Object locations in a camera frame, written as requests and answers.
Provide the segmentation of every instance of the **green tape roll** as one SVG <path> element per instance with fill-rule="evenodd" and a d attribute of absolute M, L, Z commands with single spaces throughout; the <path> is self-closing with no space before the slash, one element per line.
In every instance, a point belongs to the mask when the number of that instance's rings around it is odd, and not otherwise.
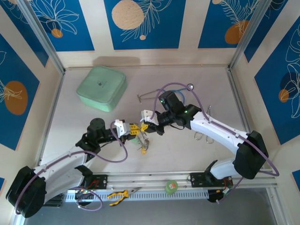
<path fill-rule="evenodd" d="M 168 194 L 168 195 L 172 195 L 175 191 L 177 191 L 178 189 L 178 184 L 176 181 L 174 180 L 169 180 L 167 182 L 167 185 L 165 187 L 165 192 Z"/>

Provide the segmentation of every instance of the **metal scissors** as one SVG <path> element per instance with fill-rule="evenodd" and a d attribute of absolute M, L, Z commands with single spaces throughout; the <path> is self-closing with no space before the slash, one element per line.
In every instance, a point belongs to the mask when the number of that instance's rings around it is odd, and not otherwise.
<path fill-rule="evenodd" d="M 210 116 L 210 111 L 211 111 L 211 105 L 208 106 L 208 109 L 206 111 L 206 113 L 209 116 Z M 195 138 L 195 140 L 199 141 L 202 139 L 202 136 L 203 136 L 203 133 L 197 131 L 197 132 L 195 132 L 194 138 Z M 206 143 L 208 143 L 208 144 L 213 144 L 215 141 L 214 139 L 212 139 L 211 137 L 208 137 L 208 136 L 206 136 L 205 140 L 206 140 Z"/>
<path fill-rule="evenodd" d="M 123 192 L 114 192 L 114 193 L 111 193 L 110 195 L 108 195 L 108 197 L 107 198 L 111 198 L 111 197 L 113 197 L 113 196 L 115 196 L 115 195 L 123 195 L 123 197 L 120 199 L 120 200 L 118 200 L 117 202 L 115 202 L 115 203 L 111 203 L 111 204 L 109 204 L 110 206 L 116 206 L 116 205 L 118 205 L 120 202 L 122 202 L 124 199 L 126 199 L 126 198 L 129 198 L 129 196 L 131 195 L 131 194 L 133 194 L 134 192 L 137 192 L 138 190 L 140 190 L 141 189 L 141 187 L 136 187 L 136 188 L 133 188 L 133 189 L 131 189 L 131 190 L 125 190 L 125 191 L 123 191 Z"/>

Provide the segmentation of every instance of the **gray floor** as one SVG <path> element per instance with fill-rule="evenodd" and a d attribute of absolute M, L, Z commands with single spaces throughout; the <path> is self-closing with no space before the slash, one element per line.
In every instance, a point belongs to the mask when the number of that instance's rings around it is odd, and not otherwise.
<path fill-rule="evenodd" d="M 264 189 L 234 191 L 221 204 L 207 200 L 122 202 L 97 212 L 75 203 L 42 208 L 25 225 L 274 225 L 275 218 Z"/>

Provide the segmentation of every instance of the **yellow pliers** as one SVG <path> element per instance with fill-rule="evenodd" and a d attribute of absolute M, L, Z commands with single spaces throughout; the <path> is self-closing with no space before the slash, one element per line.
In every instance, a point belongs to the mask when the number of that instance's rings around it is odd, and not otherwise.
<path fill-rule="evenodd" d="M 123 191 L 123 192 L 114 192 L 114 193 L 111 193 L 110 195 L 108 195 L 108 197 L 107 198 L 111 198 L 111 197 L 113 197 L 113 196 L 115 196 L 115 195 L 124 195 L 120 200 L 118 200 L 117 202 L 115 202 L 115 203 L 111 203 L 111 204 L 109 204 L 110 206 L 115 206 L 115 205 L 118 205 L 120 202 L 122 202 L 124 199 L 126 199 L 126 198 L 129 198 L 129 195 L 131 195 L 131 194 L 133 194 L 134 192 L 136 192 L 136 191 L 138 191 L 138 190 L 140 190 L 141 189 L 141 187 L 137 187 L 137 188 L 133 188 L 133 189 L 131 189 L 131 190 L 125 190 L 125 191 Z"/>

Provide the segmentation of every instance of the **white bracket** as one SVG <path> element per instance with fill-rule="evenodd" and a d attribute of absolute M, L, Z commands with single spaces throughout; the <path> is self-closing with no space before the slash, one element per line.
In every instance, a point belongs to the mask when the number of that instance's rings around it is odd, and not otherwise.
<path fill-rule="evenodd" d="M 152 114 L 153 114 L 153 111 L 151 111 L 151 110 L 143 110 L 143 111 L 141 111 L 141 120 L 140 120 L 140 122 L 142 122 L 142 121 L 150 122 L 150 123 L 154 123 L 155 125 L 158 126 L 159 125 L 159 123 L 158 123 L 158 116 L 155 113 L 154 117 L 151 119 Z"/>
<path fill-rule="evenodd" d="M 130 125 L 128 123 L 123 123 L 121 120 L 115 120 L 114 125 L 117 127 L 118 138 L 130 133 Z"/>

